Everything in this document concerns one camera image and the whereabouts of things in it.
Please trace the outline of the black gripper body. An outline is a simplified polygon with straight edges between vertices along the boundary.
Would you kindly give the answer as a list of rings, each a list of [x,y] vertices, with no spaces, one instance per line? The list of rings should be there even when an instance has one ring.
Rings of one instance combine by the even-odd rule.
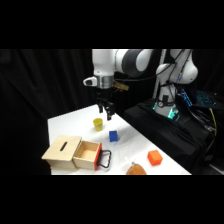
[[[97,104],[102,107],[109,107],[113,104],[113,88],[96,89]]]

